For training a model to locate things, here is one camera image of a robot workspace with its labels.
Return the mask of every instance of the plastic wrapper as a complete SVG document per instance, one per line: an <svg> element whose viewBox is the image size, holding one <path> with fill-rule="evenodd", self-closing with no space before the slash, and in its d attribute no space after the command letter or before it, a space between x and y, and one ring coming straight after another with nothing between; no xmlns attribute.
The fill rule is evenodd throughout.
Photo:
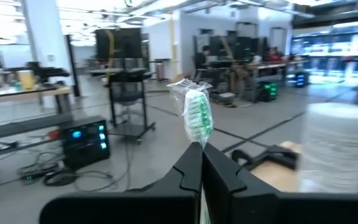
<svg viewBox="0 0 358 224"><path fill-rule="evenodd" d="M211 105L207 89L210 84L196 84L189 79L168 85L179 116L183 118L190 142L199 142L204 148L213 130Z"/></svg>

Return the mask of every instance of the desk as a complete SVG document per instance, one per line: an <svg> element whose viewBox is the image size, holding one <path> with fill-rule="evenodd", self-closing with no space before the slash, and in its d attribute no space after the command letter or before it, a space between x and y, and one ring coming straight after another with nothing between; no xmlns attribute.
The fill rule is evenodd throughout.
<svg viewBox="0 0 358 224"><path fill-rule="evenodd" d="M251 101L256 102L257 101L257 84L259 82L264 82L268 80L277 80L281 78L282 82L284 83L284 86L287 82L287 71L290 65L298 65L301 63L305 63L306 60L300 60L300 61L291 61L291 62L282 62L282 63L270 63L270 64L248 64L244 68L246 70L250 70L252 72L252 86L251 86ZM271 69L271 68L284 68L285 69L285 75L269 75L265 77L261 77L259 74L259 71L262 69Z"/></svg>
<svg viewBox="0 0 358 224"><path fill-rule="evenodd" d="M301 145L294 142L285 141L279 146L296 153L301 153ZM280 164L265 161L252 169L251 173L280 191L298 191L298 187L296 186L296 172Z"/></svg>
<svg viewBox="0 0 358 224"><path fill-rule="evenodd" d="M55 115L0 125L0 138L26 133L29 131L35 131L38 129L49 128L52 126L58 126L59 124L62 124L64 122L71 121L73 119L73 116L71 113L71 106L69 100L70 93L70 87L66 86L57 89L41 89L31 91L17 91L11 87L0 89L0 102L28 100L34 98L41 98L43 96L54 96L57 107L57 114ZM50 141L51 140L46 140L42 142L28 144L26 146L19 146L17 148L6 151L1 151L0 155L19 151L22 149L27 149L29 147L35 147L41 144L48 143Z"/></svg>

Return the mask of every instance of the white column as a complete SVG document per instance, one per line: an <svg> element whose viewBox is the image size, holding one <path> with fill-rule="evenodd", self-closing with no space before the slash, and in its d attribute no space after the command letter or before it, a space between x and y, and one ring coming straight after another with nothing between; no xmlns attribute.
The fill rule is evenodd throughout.
<svg viewBox="0 0 358 224"><path fill-rule="evenodd" d="M63 68L72 74L56 0L22 0L25 24L34 61L42 67ZM72 85L72 77L51 78Z"/></svg>

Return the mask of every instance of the concrete floor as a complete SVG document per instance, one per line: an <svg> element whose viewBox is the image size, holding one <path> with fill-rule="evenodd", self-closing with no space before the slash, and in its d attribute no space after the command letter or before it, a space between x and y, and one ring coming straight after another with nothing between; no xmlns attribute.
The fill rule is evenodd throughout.
<svg viewBox="0 0 358 224"><path fill-rule="evenodd" d="M85 97L75 106L76 118L99 115L109 118L109 105L106 90L97 80L81 77L81 86ZM149 89L165 89L150 81ZM126 154L132 154L131 173L124 176L114 186L104 191L123 191L130 184L131 188L142 187L163 177L189 145L183 126L178 117L169 94L147 94L149 121L157 123L155 132L147 133L142 144L125 144L121 138L110 136L111 159L93 164L83 169L110 172L119 179L126 173ZM218 149L230 154L230 146L251 138L256 144L245 142L235 148L244 149L251 155L264 150L263 145L279 144L283 141L300 142L302 115L284 123L283 121L301 114L309 103L325 101L351 102L355 93L344 84L312 85L308 88L286 88L280 90L279 97L271 103L258 103L250 108L224 108L212 105L215 128L232 133L233 137L214 131L209 142ZM133 106L139 110L140 105ZM0 124L31 116L45 116L51 110L41 110L36 101L0 103ZM36 135L43 135L48 130L13 136L8 139L34 141ZM0 161L0 223L37 223L39 212L51 199L65 193L74 192L72 185L64 187L45 187L42 183L22 185L17 179L16 170L29 165L39 151L58 152L56 143L42 146L16 154ZM83 189L100 188L105 180L83 177L78 181Z"/></svg>

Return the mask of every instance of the ceiling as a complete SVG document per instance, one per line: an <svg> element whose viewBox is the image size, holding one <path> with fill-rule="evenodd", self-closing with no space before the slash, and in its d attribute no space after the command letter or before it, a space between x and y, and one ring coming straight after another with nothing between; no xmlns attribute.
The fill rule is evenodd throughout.
<svg viewBox="0 0 358 224"><path fill-rule="evenodd" d="M197 7L203 0L130 0L132 7L127 7L125 0L56 0L60 9L60 19L64 34L73 36L75 45L93 45L95 29L101 27L139 27L144 19L164 19L167 8ZM225 0L211 0L222 5ZM286 7L288 3L318 5L347 0L252 0L269 6ZM154 10L135 9L157 4ZM24 16L21 13L20 0L0 0L0 43L16 43L18 35L26 35Z"/></svg>

